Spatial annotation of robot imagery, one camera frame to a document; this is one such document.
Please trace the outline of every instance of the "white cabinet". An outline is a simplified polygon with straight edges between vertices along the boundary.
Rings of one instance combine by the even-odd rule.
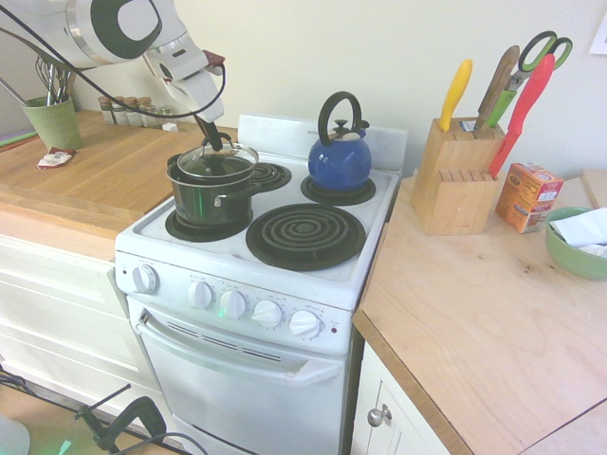
[[[112,263],[0,235],[0,362],[86,404],[130,383],[101,409],[147,395],[169,415]]]
[[[375,410],[373,427],[368,416]],[[369,344],[360,371],[352,455],[449,455]]]

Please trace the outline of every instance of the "oven door handle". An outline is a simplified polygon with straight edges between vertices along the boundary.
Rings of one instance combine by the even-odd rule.
[[[201,367],[231,374],[238,377],[263,381],[272,384],[281,384],[289,387],[303,387],[316,384],[326,379],[337,376],[341,367],[339,364],[321,359],[308,359],[296,372],[272,371],[265,368],[256,368],[249,365],[233,363],[225,358],[208,355],[202,350],[195,350],[172,338],[166,337],[158,330],[151,327],[150,320],[138,323],[136,329],[142,335],[147,336],[159,343],[163,349],[191,361]]]

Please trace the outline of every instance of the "burner drip pan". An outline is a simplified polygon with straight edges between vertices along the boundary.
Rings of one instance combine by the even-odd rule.
[[[177,214],[176,210],[173,210],[164,226],[167,228],[167,232],[176,239],[203,243],[215,242],[236,235],[238,232],[246,229],[252,219],[253,210],[249,210],[247,216],[235,223],[229,223],[220,227],[200,227],[186,223]]]
[[[376,184],[368,179],[366,183],[351,191],[332,191],[319,187],[312,177],[306,177],[302,182],[302,193],[308,199],[331,206],[355,206],[370,200],[376,193]]]
[[[251,183],[262,186],[260,192],[278,190],[291,180],[291,171],[284,166],[270,163],[257,163],[253,168]]]
[[[247,245],[260,261],[295,271],[322,270],[360,253],[366,236],[352,214],[322,204],[284,206],[257,218]]]

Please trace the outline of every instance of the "pot handle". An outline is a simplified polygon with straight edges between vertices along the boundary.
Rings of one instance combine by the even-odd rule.
[[[221,194],[221,195],[215,197],[214,205],[216,207],[221,207],[222,199],[225,199],[227,201],[230,201],[230,200],[237,201],[240,199],[247,199],[248,197],[251,197],[252,195],[260,192],[262,190],[262,188],[263,187],[262,187],[261,183],[253,183],[249,187],[246,187],[244,190],[237,191],[237,192],[231,192],[230,194]]]
[[[349,92],[337,92],[331,95],[322,105],[321,114],[319,115],[319,136],[321,137],[322,145],[328,147],[331,145],[329,138],[329,117],[333,109],[343,100],[349,100],[352,105],[352,129],[350,131],[358,133],[362,124],[362,110],[357,98]]]
[[[175,164],[181,155],[183,154],[173,155],[167,159],[167,168],[170,168],[172,164]]]

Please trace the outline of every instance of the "kitchen utensil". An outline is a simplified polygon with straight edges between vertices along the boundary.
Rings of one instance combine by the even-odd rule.
[[[506,86],[512,68],[514,68],[514,65],[518,62],[520,54],[521,49],[517,45],[510,47],[504,52],[500,62],[497,64],[495,73],[493,73],[493,78],[491,78],[491,82],[481,101],[481,105],[478,108],[478,118],[474,124],[474,129],[480,130],[485,124],[488,115],[491,113],[497,99],[500,97],[502,88]]]
[[[40,55],[36,59],[35,68],[38,78],[47,91],[46,105],[50,106],[66,101],[76,73],[51,64]]]
[[[462,99],[462,95],[464,95],[464,92],[466,91],[471,74],[472,60],[464,60],[462,64],[459,65],[459,68],[453,77],[453,81],[449,87],[449,92],[447,92],[445,102],[443,103],[443,111],[440,115],[439,124],[441,129],[445,132],[449,130],[451,125],[451,116],[453,115],[453,111],[455,110],[457,103],[460,99]]]
[[[172,156],[167,163],[177,214],[194,228],[218,228],[242,221],[249,216],[251,196],[262,189],[250,182],[259,156],[241,144],[226,144],[221,151],[211,153],[205,153],[206,145]]]
[[[2,85],[7,90],[7,92],[9,92],[12,95],[13,98],[15,98],[17,101],[19,101],[19,103],[22,106],[28,105],[28,102],[25,101],[23,98],[21,98],[21,95],[19,95],[17,92],[15,92],[13,90],[13,88],[10,85],[8,85],[7,82],[2,78],[0,78],[0,85]]]
[[[343,100],[352,105],[352,128],[346,120],[336,120],[337,128],[328,133],[333,109]],[[369,124],[362,119],[359,101],[348,92],[331,95],[319,115],[320,138],[310,149],[308,170],[314,184],[331,191],[351,191],[362,187],[371,172],[371,151],[363,140]]]
[[[526,64],[526,59],[529,52],[542,40],[548,38],[548,42],[542,47],[538,56],[530,64]],[[519,70],[514,73],[508,81],[506,88],[500,94],[500,98],[495,103],[495,107],[491,111],[487,119],[487,126],[494,128],[497,122],[506,111],[514,97],[516,97],[517,91],[523,85],[523,82],[531,76],[534,69],[538,67],[540,61],[545,55],[554,54],[560,46],[564,46],[564,50],[560,57],[556,60],[553,69],[559,68],[564,64],[565,60],[569,57],[571,49],[573,48],[573,42],[569,38],[557,38],[557,34],[554,31],[544,31],[533,38],[523,49],[523,53],[519,58]]]
[[[551,221],[562,220],[588,211],[581,207],[552,210],[546,217],[546,249],[559,266],[586,280],[607,280],[607,259],[586,253],[567,244],[550,226]]]
[[[552,72],[555,69],[554,63],[554,54],[546,54],[533,71],[529,82],[523,89],[519,101],[516,103],[516,106],[514,106],[514,112],[512,113],[512,118],[508,124],[508,132],[506,137],[504,137],[504,142],[502,142],[500,150],[497,151],[497,154],[489,165],[489,172],[493,178],[497,177],[497,173],[502,169],[512,147],[514,147],[519,136],[523,133],[524,119],[533,104],[535,104],[535,101],[537,101],[542,94],[548,81],[550,81]]]

